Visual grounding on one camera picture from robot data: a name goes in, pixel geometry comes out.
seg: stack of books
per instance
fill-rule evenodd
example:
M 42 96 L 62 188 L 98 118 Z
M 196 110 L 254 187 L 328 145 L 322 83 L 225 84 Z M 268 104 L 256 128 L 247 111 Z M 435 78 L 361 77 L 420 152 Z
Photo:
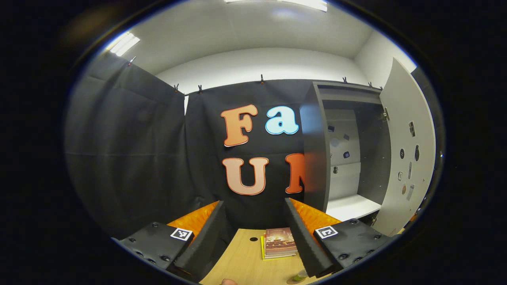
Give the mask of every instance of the stack of books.
M 298 252 L 290 228 L 267 229 L 261 236 L 261 247 L 262 260 L 287 258 Z

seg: light blue letter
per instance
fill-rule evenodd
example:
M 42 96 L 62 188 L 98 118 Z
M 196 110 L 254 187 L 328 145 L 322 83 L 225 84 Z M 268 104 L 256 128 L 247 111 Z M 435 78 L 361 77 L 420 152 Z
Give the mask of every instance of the light blue letter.
M 278 106 L 270 109 L 267 114 L 269 119 L 266 122 L 266 131 L 270 134 L 295 134 L 299 130 L 296 124 L 294 110 L 286 106 Z

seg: ceiling light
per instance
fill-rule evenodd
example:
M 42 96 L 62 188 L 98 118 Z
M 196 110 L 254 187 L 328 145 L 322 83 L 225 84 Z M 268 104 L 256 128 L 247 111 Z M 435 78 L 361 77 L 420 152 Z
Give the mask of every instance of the ceiling light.
M 240 1 L 249 1 L 249 0 L 224 0 L 225 3 L 240 2 Z M 270 0 L 270 1 L 289 2 L 304 5 L 310 8 L 315 8 L 324 12 L 328 11 L 328 3 L 323 0 Z
M 118 56 L 122 56 L 127 50 L 129 50 L 139 41 L 140 39 L 134 36 L 134 34 L 126 32 L 112 41 L 106 47 L 106 50 L 109 50 Z

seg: white ceiling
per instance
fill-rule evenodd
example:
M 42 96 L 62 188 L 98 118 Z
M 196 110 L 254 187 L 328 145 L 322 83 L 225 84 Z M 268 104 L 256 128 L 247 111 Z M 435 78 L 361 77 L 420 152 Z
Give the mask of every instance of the white ceiling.
M 372 28 L 328 4 L 188 0 L 130 29 L 141 41 L 122 57 L 152 74 L 204 56 L 249 48 L 297 48 L 353 59 Z

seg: black curtain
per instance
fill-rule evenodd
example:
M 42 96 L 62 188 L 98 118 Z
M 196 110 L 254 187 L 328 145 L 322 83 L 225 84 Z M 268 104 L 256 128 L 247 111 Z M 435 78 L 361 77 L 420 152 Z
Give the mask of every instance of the black curtain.
M 65 156 L 78 195 L 106 233 L 123 239 L 214 201 L 190 181 L 183 94 L 109 52 L 77 82 Z
M 311 87 L 309 80 L 274 80 L 247 82 L 206 89 L 202 94 L 189 94 L 186 125 L 186 144 L 191 178 L 198 193 L 210 193 L 215 200 L 223 200 L 229 222 L 234 228 L 266 229 L 286 227 L 283 218 L 285 197 L 303 201 L 304 191 L 287 194 L 290 166 L 285 157 L 303 153 L 303 135 L 299 106 Z M 251 132 L 243 131 L 249 140 L 234 147 L 225 147 L 227 137 L 225 110 L 253 104 L 258 114 L 251 116 Z M 269 134 L 265 124 L 266 112 L 275 106 L 287 106 L 294 110 L 300 129 L 288 135 Z M 229 189 L 225 158 L 240 158 L 241 180 L 251 186 L 255 182 L 254 168 L 248 161 L 254 157 L 266 157 L 266 187 L 254 196 L 244 196 Z

